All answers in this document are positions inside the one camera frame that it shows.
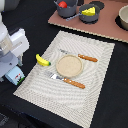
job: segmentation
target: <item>wooden knife handle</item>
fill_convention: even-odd
[[[84,56],[84,55],[81,55],[81,54],[78,54],[78,57],[80,57],[82,59],[85,59],[85,60],[90,60],[90,61],[93,61],[93,62],[97,62],[98,61],[96,58]]]
[[[85,88],[85,85],[83,85],[83,84],[81,84],[81,83],[78,83],[78,82],[75,82],[75,81],[72,81],[72,80],[67,79],[67,78],[64,78],[63,81],[66,82],[66,83],[68,83],[68,84],[74,85],[74,86],[76,86],[76,87],[82,88],[82,89]]]

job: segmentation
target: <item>knife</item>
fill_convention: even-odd
[[[71,53],[71,52],[68,52],[68,51],[65,51],[65,50],[62,50],[62,49],[58,49],[59,51],[65,53],[65,54],[73,54],[73,55],[76,55],[82,59],[85,59],[85,60],[89,60],[89,61],[93,61],[93,62],[97,62],[98,60],[96,58],[92,58],[92,57],[89,57],[89,56],[84,56],[84,55],[81,55],[81,54],[76,54],[76,53]]]
[[[58,76],[58,75],[56,75],[56,74],[54,74],[54,73],[52,73],[50,71],[45,71],[44,72],[44,75],[46,75],[46,76],[48,76],[48,77],[50,77],[52,79],[62,80],[64,82],[68,83],[68,84],[74,85],[74,86],[79,87],[79,88],[82,88],[82,89],[85,88],[85,85],[83,85],[81,83],[75,82],[75,81],[70,80],[70,79],[67,79],[67,78],[60,77],[60,76]]]

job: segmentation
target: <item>wooden plate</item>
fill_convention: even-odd
[[[83,63],[77,56],[65,55],[57,61],[56,69],[61,76],[71,78],[83,71]]]

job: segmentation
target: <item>banana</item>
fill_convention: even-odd
[[[42,66],[49,66],[51,65],[51,63],[45,59],[43,59],[42,57],[40,57],[39,54],[36,54],[36,59],[37,59],[37,62],[42,65]]]

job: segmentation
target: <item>black table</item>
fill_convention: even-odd
[[[115,43],[90,128],[128,128],[128,44],[48,24],[56,10],[53,0],[21,0],[14,11],[2,13],[9,31],[24,28],[30,48],[23,55],[21,70],[27,76],[36,64],[35,55],[42,55],[62,30],[96,40]],[[54,128],[81,128],[43,108],[13,95],[18,86],[7,79],[0,83],[0,104]]]

